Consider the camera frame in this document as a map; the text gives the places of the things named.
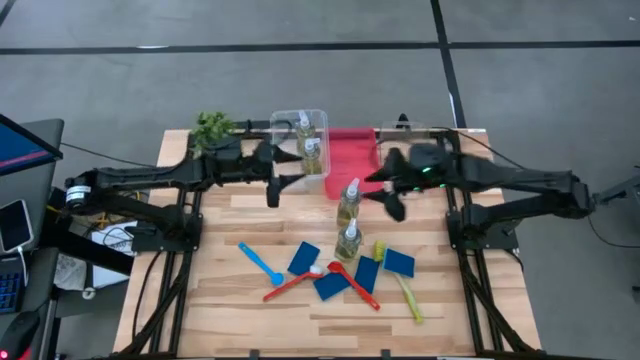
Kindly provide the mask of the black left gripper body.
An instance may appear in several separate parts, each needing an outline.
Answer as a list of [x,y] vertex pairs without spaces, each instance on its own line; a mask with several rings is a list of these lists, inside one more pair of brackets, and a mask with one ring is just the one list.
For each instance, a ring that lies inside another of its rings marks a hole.
[[261,141],[251,154],[244,155],[241,142],[236,139],[216,149],[214,156],[216,185],[266,182],[267,206],[270,208],[279,206],[280,182],[274,175],[276,147],[269,141]]

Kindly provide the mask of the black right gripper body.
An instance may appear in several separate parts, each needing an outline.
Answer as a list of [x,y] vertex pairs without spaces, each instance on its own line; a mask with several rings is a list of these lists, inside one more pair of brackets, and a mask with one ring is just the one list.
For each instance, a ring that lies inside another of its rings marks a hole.
[[396,222],[402,222],[406,218],[406,207],[401,197],[409,192],[423,192],[446,185],[452,160],[445,149],[432,143],[413,144],[404,157],[407,171],[386,181],[391,183],[390,192],[394,192],[395,196],[387,200],[384,207]]

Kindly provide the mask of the clear yellow soap pump bottle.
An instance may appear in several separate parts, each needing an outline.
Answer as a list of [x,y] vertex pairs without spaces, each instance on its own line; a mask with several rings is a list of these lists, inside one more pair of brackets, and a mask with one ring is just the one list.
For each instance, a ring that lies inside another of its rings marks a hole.
[[302,153],[306,140],[315,137],[316,128],[304,110],[299,110],[298,116],[299,121],[296,124],[297,150]]
[[358,227],[358,220],[352,218],[338,233],[335,246],[335,257],[345,263],[355,259],[362,242],[362,233]]
[[319,175],[322,173],[319,143],[319,138],[305,140],[302,168],[306,175]]
[[359,184],[360,179],[354,178],[341,192],[336,216],[336,223],[340,228],[358,217],[361,200]]

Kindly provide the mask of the blue rectangular sponge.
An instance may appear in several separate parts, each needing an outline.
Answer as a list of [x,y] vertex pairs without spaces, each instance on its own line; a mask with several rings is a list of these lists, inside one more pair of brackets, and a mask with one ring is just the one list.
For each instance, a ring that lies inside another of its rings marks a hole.
[[329,273],[313,282],[316,292],[322,301],[350,287],[349,281],[340,273]]
[[408,278],[415,275],[415,259],[391,248],[384,251],[382,267],[386,271]]
[[315,264],[319,253],[319,248],[306,241],[303,241],[299,245],[288,266],[288,272],[296,276],[308,272],[311,266]]
[[374,287],[379,271],[380,263],[373,258],[360,256],[354,280],[369,294],[374,293]]

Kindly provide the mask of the red dish brush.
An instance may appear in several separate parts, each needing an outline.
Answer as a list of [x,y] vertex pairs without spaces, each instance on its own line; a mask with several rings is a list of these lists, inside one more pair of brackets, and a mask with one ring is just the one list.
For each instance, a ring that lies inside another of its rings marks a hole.
[[262,300],[264,302],[268,302],[270,300],[272,300],[273,298],[287,292],[288,290],[294,288],[295,286],[297,286],[299,283],[303,282],[304,280],[307,279],[319,279],[322,278],[324,276],[324,271],[316,265],[312,265],[310,270],[306,273],[303,273],[302,275],[296,276],[289,281],[284,281],[284,284],[278,287],[274,287],[274,289],[267,293],[266,295],[263,296]]
[[355,281],[355,279],[347,272],[347,270],[344,268],[341,262],[332,261],[328,264],[327,268],[331,273],[342,275],[349,282],[349,284],[355,289],[355,291],[358,293],[361,299],[365,303],[369,304],[375,311],[380,310],[381,308],[380,304],[374,299],[374,297],[369,292],[367,292],[360,284],[358,284]]

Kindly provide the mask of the blue dish brush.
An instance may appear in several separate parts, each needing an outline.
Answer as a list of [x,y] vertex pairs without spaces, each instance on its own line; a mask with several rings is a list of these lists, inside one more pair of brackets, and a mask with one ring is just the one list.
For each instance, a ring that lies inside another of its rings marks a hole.
[[271,284],[274,287],[278,287],[284,284],[284,275],[272,270],[247,244],[245,244],[244,242],[240,242],[238,244],[238,248],[247,256],[249,260],[256,264],[268,276]]

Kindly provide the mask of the yellow-green dish brush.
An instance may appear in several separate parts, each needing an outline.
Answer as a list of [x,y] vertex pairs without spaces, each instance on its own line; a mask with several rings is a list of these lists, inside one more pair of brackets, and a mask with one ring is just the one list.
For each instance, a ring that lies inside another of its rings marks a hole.
[[[384,260],[385,251],[386,251],[386,244],[383,241],[376,240],[374,243],[373,259],[376,262],[382,263]],[[407,302],[407,305],[410,308],[410,311],[414,317],[415,322],[417,324],[422,324],[424,321],[423,315],[421,310],[418,307],[417,300],[415,298],[413,291],[409,287],[409,284],[398,273],[394,273],[394,277],[396,278],[397,282],[399,283],[403,291],[404,298]]]

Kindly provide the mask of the tall clear plastic bin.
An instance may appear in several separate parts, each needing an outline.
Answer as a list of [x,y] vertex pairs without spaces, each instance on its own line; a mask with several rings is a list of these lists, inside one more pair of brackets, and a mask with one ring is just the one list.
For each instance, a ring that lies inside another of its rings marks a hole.
[[[329,143],[328,143],[328,116],[320,109],[296,109],[278,110],[269,118],[272,143],[282,150],[303,157],[303,152],[297,150],[296,124],[299,121],[298,111],[304,110],[316,128],[314,138],[320,139],[320,161],[322,173],[319,175],[306,175],[302,180],[291,186],[291,191],[304,191],[309,193],[322,193],[324,180],[330,172]],[[287,173],[304,172],[302,162],[282,164],[280,169]]]

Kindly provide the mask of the red translucent plastic bin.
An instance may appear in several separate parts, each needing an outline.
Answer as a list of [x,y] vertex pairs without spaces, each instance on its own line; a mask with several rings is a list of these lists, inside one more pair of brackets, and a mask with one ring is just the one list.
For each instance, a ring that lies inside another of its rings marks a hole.
[[342,190],[355,178],[360,180],[361,192],[382,189],[381,183],[364,181],[381,167],[373,128],[330,128],[329,164],[330,172],[324,185],[325,194],[330,200],[339,200]]

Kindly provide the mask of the green potted plant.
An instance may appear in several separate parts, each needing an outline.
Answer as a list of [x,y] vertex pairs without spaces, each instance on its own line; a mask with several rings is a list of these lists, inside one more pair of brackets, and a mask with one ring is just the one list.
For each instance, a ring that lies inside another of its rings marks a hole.
[[195,158],[205,152],[214,151],[228,143],[227,138],[237,126],[224,112],[201,112],[196,127],[191,131],[192,151]]

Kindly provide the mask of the grey metal stand leg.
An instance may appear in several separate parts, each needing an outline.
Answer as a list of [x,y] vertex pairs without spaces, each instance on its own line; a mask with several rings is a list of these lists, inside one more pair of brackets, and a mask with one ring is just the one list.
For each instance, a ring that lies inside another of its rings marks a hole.
[[607,205],[613,200],[629,198],[640,206],[640,166],[638,173],[594,195],[597,205]]

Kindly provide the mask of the white paper sheets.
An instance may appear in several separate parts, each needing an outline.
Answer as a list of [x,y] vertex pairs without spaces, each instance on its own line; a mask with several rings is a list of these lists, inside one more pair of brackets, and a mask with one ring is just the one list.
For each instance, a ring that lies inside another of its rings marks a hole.
[[[104,230],[91,232],[90,239],[98,245],[133,256],[131,243],[133,236],[124,227],[136,225],[137,222],[128,222],[120,225],[110,225]],[[56,264],[54,284],[63,290],[83,291],[87,288],[101,289],[129,280],[128,275],[123,275],[105,268],[89,265],[83,260],[78,260],[67,255],[60,254]]]

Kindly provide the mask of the open laptop blue screen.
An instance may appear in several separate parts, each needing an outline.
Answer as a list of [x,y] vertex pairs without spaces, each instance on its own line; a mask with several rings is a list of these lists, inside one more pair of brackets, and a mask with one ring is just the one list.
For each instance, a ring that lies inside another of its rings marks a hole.
[[56,162],[63,153],[0,114],[0,176]]

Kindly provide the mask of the black backlit keyboard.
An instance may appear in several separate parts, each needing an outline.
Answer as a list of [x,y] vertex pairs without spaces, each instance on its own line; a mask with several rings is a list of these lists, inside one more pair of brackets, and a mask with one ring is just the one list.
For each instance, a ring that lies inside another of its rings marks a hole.
[[0,314],[18,312],[23,293],[24,274],[22,272],[0,273]]

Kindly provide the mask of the black computer mouse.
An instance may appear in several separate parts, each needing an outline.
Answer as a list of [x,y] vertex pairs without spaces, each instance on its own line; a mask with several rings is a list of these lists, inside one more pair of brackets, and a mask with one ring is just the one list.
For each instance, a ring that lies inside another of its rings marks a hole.
[[0,338],[0,360],[19,360],[27,352],[39,324],[37,311],[19,313]]

